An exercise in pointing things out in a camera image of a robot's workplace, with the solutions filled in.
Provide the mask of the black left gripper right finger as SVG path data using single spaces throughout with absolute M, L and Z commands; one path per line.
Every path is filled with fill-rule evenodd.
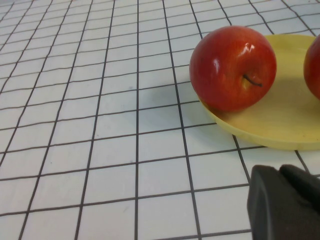
M 312 208 L 320 212 L 320 180 L 310 173 L 291 164 L 284 164 L 279 169 L 280 174 L 290 185 L 306 199 Z

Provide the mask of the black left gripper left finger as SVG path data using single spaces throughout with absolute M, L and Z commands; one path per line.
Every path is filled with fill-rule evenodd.
M 318 240 L 320 212 L 281 175 L 280 169 L 255 165 L 247 198 L 254 240 Z

